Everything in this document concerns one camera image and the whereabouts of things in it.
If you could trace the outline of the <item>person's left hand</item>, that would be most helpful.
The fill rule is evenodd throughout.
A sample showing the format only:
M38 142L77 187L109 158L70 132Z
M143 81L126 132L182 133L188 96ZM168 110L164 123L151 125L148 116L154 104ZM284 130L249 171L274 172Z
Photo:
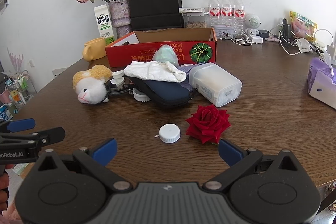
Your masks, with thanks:
M8 186L10 183L9 175L7 174L7 169L12 169L15 165L8 164L5 166L5 170L3 174L0 176L0 210L7 210L8 207L8 199L9 199L9 191Z

